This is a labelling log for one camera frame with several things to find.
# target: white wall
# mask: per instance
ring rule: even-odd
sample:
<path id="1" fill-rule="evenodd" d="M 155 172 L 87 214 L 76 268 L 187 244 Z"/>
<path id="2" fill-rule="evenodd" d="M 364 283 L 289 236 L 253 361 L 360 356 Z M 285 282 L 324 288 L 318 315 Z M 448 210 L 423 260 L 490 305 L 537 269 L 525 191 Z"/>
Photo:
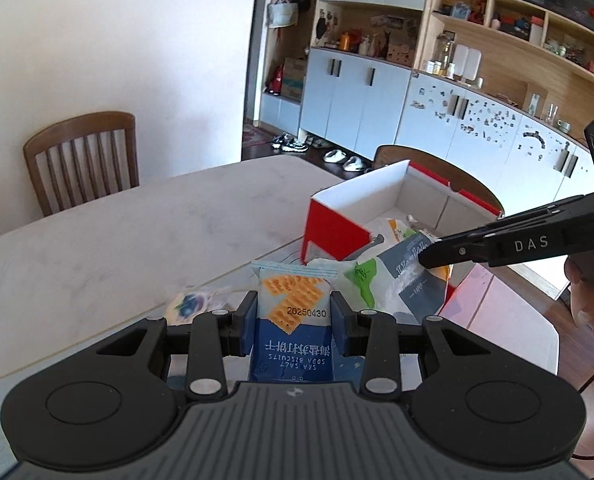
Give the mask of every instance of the white wall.
<path id="1" fill-rule="evenodd" d="M 22 156 L 45 126 L 136 116 L 142 184 L 237 162 L 254 0 L 0 0 L 0 234 L 41 217 Z"/>

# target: rug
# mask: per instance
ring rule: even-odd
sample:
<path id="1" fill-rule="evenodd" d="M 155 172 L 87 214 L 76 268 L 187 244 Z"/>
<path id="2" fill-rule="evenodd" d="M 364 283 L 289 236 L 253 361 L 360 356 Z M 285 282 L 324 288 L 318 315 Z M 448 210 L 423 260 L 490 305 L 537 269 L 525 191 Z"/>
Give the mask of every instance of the rug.
<path id="1" fill-rule="evenodd" d="M 258 144 L 266 144 L 273 140 L 274 135 L 271 132 L 262 130 L 252 124 L 244 124 L 244 133 L 241 139 L 241 147 L 249 148 Z"/>

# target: open cardboard box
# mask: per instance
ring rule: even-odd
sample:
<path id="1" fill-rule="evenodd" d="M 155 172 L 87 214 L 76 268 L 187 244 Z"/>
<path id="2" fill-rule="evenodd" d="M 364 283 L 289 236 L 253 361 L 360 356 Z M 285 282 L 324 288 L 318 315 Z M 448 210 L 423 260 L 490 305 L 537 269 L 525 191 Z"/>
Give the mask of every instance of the open cardboard box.
<path id="1" fill-rule="evenodd" d="M 408 215 L 438 237 L 496 220 L 500 214 L 466 192 L 409 160 L 329 187 L 311 198 L 301 247 L 304 263 L 314 258 L 343 260 L 371 241 L 371 224 L 378 218 L 406 220 Z M 453 267 L 456 287 L 474 264 Z"/>

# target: shoe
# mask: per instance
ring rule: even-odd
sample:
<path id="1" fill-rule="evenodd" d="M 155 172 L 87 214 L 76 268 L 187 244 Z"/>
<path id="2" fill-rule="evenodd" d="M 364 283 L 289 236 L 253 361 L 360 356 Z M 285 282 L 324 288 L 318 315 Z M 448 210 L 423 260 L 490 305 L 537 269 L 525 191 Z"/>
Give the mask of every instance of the shoe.
<path id="1" fill-rule="evenodd" d="M 295 138 L 295 136 L 292 136 L 291 134 L 287 134 L 287 133 L 283 133 L 280 136 L 276 136 L 273 139 L 273 149 L 274 150 L 278 150 L 284 144 L 286 144 L 287 142 L 289 142 L 289 140 L 294 139 L 294 138 Z"/>
<path id="2" fill-rule="evenodd" d="M 328 148 L 332 148 L 333 144 L 332 142 L 328 142 L 326 139 L 315 139 L 312 141 L 312 147 L 319 150 L 327 150 Z"/>
<path id="3" fill-rule="evenodd" d="M 285 144 L 282 144 L 283 152 L 303 153 L 308 151 L 308 146 L 298 142 L 294 137 Z"/>
<path id="4" fill-rule="evenodd" d="M 347 157 L 346 153 L 342 152 L 341 150 L 332 150 L 324 155 L 324 162 L 333 162 L 338 163 L 344 160 Z"/>
<path id="5" fill-rule="evenodd" d="M 344 163 L 344 171 L 353 171 L 357 173 L 365 169 L 366 165 L 363 163 L 363 160 L 358 156 L 352 156 Z"/>

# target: gray ribbed surface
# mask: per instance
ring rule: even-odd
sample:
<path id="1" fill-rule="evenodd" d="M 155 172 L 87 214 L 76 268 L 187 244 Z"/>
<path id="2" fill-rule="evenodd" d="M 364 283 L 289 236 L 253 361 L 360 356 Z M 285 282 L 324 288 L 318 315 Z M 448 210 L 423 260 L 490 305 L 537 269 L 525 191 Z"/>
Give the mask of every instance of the gray ribbed surface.
<path id="1" fill-rule="evenodd" d="M 6 480 L 580 480 L 561 463 L 535 472 L 476 469 L 439 454 L 401 410 L 361 399 L 346 383 L 243 383 L 189 410 L 150 455 L 120 468 L 68 474 L 22 464 Z"/>

